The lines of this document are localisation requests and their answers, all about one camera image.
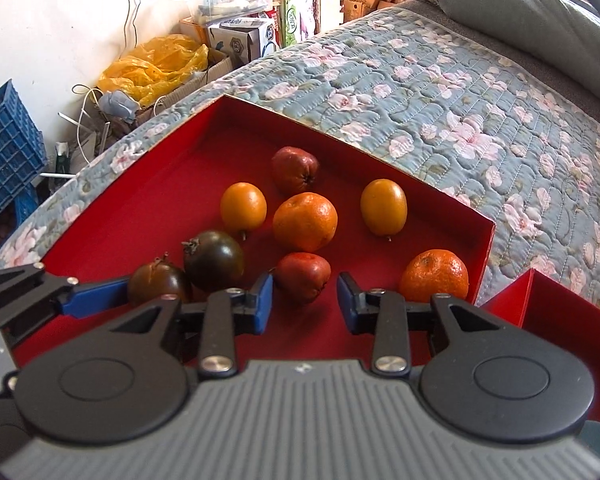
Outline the blue plastic crate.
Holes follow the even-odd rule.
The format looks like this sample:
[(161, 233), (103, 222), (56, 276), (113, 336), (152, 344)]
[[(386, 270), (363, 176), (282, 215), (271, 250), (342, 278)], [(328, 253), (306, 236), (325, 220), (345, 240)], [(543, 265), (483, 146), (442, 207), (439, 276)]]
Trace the blue plastic crate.
[(0, 214), (46, 164), (42, 132), (9, 79), (0, 87)]

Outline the red tray left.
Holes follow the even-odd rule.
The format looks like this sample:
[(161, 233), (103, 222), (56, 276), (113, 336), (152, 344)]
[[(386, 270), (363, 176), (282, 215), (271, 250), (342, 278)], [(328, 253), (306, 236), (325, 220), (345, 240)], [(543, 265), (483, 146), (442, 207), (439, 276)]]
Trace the red tray left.
[[(318, 159), (314, 191), (336, 208), (336, 235), (318, 252), (332, 267), (332, 277), (321, 296), (301, 308), (287, 304), (276, 290), (263, 335), (236, 339), (240, 365), (254, 359), (368, 361), (372, 336), (351, 335), (338, 308), (336, 278), (342, 271), (363, 289), (394, 289), (415, 256), (447, 249), (466, 264), (468, 301), (476, 300), (493, 221), (388, 162), (229, 96), (183, 122), (129, 166), (53, 244), (42, 258), (46, 270), (91, 283), (130, 274), (165, 252), (181, 266), (181, 242), (223, 229), (221, 196), (244, 181), (260, 188), (268, 203), (264, 225), (242, 244), (246, 270), (240, 284), (250, 286), (286, 254), (271, 229), (285, 199), (273, 183), (271, 159), (287, 145)], [(405, 226), (390, 242), (373, 236), (360, 211), (363, 188), (380, 178), (400, 185), (407, 199)]]

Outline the orange tangerine right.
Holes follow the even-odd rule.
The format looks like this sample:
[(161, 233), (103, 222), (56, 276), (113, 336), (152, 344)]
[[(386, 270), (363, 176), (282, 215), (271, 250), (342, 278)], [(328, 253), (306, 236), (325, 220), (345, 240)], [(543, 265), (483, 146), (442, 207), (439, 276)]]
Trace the orange tangerine right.
[(428, 302), (435, 294), (466, 299), (468, 289), (465, 263), (446, 249), (429, 249), (417, 255), (405, 268), (399, 283), (400, 294), (413, 302)]

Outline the white printed carton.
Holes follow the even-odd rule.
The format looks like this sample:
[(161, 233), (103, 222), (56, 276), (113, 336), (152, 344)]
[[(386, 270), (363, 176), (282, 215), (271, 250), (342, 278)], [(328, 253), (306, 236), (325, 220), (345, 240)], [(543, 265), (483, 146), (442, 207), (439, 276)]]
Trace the white printed carton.
[(210, 46), (227, 54), (236, 67), (279, 49), (272, 18), (230, 18), (208, 27)]

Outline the red tray right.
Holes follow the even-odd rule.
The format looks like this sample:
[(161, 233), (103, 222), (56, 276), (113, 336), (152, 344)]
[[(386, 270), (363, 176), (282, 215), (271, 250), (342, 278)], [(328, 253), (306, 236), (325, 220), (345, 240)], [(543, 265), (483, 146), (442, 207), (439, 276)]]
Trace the red tray right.
[(595, 382), (592, 416), (600, 422), (600, 308), (529, 270), (482, 305), (490, 313), (575, 354)]

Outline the red apple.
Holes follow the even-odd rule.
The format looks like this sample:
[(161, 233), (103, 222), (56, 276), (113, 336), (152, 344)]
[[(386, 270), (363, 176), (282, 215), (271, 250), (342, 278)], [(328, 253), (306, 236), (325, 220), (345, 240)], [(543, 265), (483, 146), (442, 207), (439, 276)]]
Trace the red apple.
[(302, 148), (284, 146), (272, 157), (274, 184), (286, 196), (308, 192), (319, 169), (317, 158)]
[(273, 278), (284, 294), (297, 304), (310, 304), (326, 287), (332, 268), (328, 261), (309, 252), (292, 252), (281, 258)]

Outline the grey-green duvet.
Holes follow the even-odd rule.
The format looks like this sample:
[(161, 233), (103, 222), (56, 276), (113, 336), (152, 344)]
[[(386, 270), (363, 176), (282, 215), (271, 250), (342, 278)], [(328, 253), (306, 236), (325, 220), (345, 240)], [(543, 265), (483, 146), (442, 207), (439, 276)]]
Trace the grey-green duvet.
[(600, 18), (569, 0), (437, 0), (455, 21), (561, 70), (600, 97)]

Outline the yellow-orange fruit right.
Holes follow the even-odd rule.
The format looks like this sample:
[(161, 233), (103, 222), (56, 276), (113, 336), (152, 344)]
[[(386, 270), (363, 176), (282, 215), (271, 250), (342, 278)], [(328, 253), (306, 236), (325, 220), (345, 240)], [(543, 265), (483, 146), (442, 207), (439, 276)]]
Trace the yellow-orange fruit right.
[(360, 204), (363, 220), (373, 234), (390, 237), (404, 228), (407, 201), (396, 182), (373, 180), (364, 188)]

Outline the orange tangerine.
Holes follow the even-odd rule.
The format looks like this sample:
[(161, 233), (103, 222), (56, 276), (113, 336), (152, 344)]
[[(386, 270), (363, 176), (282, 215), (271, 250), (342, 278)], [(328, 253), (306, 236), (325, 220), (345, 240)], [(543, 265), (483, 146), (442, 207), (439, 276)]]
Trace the orange tangerine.
[(285, 200), (275, 211), (275, 239), (300, 252), (317, 252), (332, 241), (338, 226), (335, 206), (325, 196), (303, 192)]
[(429, 249), (417, 255), (405, 268), (399, 283), (400, 294), (413, 302), (428, 302), (435, 294), (466, 299), (468, 289), (465, 263), (446, 249)]

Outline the red tray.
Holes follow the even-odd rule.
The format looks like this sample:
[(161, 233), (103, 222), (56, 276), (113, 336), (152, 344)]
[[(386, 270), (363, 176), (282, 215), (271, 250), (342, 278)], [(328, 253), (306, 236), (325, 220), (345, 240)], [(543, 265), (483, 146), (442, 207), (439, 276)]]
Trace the red tray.
[(600, 422), (600, 308), (529, 270), (482, 305), (490, 313), (575, 354), (595, 382), (592, 416)]
[[(342, 271), (363, 289), (394, 289), (415, 256), (447, 249), (466, 264), (468, 301), (476, 300), (493, 221), (388, 162), (229, 96), (183, 122), (129, 166), (53, 244), (42, 258), (46, 270), (91, 283), (130, 274), (165, 252), (181, 266), (181, 242), (223, 229), (221, 196), (244, 181), (260, 188), (268, 203), (264, 225), (242, 244), (246, 270), (240, 284), (250, 286), (286, 254), (271, 229), (285, 199), (273, 183), (271, 159), (287, 145), (318, 159), (314, 191), (336, 208), (336, 235), (318, 252), (332, 267), (332, 277), (321, 296), (301, 308), (287, 304), (276, 290), (263, 335), (236, 339), (240, 365), (254, 359), (368, 361), (372, 336), (351, 335), (338, 308), (336, 278)], [(363, 188), (380, 178), (400, 185), (407, 199), (405, 226), (390, 242), (373, 236), (360, 211)]]

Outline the yellow-orange fruit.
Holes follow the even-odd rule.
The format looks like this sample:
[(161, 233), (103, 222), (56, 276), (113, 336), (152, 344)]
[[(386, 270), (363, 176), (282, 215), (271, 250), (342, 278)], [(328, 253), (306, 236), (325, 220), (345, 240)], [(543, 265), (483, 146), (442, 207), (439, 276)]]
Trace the yellow-orange fruit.
[(220, 214), (232, 232), (250, 232), (265, 222), (268, 204), (260, 188), (248, 182), (229, 186), (221, 197)]
[(390, 237), (404, 228), (407, 201), (396, 182), (373, 180), (364, 188), (360, 204), (363, 220), (373, 234)]

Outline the yellow-orange fruit left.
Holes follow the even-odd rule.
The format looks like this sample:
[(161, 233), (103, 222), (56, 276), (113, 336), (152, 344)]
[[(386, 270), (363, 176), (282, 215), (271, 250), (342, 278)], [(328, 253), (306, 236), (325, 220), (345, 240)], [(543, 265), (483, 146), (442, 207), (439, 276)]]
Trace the yellow-orange fruit left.
[(229, 186), (221, 197), (220, 214), (232, 232), (250, 232), (265, 222), (268, 204), (260, 188), (248, 182)]

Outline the dark tomato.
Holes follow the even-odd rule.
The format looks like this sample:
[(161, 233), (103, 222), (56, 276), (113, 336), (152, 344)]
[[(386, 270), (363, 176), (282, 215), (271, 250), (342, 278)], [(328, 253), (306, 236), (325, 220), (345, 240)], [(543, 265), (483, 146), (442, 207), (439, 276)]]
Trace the dark tomato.
[(244, 275), (244, 252), (230, 234), (202, 231), (181, 245), (184, 272), (189, 281), (204, 292), (232, 287)]
[(133, 306), (139, 306), (162, 295), (178, 296), (182, 301), (192, 299), (188, 278), (184, 271), (170, 260), (168, 254), (139, 266), (128, 283), (128, 299)]

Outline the yellow plastic bag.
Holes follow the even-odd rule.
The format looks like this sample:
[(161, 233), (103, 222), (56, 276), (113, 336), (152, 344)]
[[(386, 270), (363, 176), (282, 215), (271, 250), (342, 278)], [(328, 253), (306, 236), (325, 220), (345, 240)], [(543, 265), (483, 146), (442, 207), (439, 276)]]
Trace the yellow plastic bag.
[(208, 68), (209, 48), (189, 36), (155, 37), (111, 63), (97, 81), (102, 92), (120, 90), (146, 108)]

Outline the green white carton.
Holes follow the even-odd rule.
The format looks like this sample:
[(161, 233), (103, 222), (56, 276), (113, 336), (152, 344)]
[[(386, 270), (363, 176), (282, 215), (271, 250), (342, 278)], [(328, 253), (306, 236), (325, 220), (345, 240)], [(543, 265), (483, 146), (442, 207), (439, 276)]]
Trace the green white carton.
[(278, 0), (282, 47), (308, 40), (320, 31), (321, 0)]

